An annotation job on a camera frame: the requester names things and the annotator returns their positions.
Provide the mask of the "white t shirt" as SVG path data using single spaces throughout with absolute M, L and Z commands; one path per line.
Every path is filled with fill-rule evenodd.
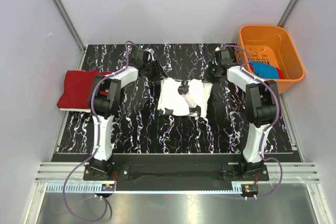
M 60 108 L 61 111 L 91 113 L 90 109 L 76 109 L 76 108 Z
M 212 83 L 202 80 L 161 80 L 160 115 L 206 118 Z

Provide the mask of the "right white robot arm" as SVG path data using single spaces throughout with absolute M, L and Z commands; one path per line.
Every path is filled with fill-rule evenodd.
M 230 46 L 215 49 L 205 80 L 212 83 L 226 78 L 245 93 L 245 116 L 249 122 L 247 142 L 232 175 L 250 180 L 262 171 L 265 162 L 266 138 L 280 116 L 277 83 L 251 74 L 244 65 L 235 62 L 229 53 Z

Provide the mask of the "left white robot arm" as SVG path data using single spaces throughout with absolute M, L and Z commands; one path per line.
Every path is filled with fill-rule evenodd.
M 94 144 L 88 163 L 103 180 L 113 175 L 111 130 L 122 102 L 122 89 L 140 77 L 151 81 L 167 77 L 153 49 L 137 49 L 128 65 L 111 74 L 98 74 L 93 79 L 88 105 L 94 123 Z

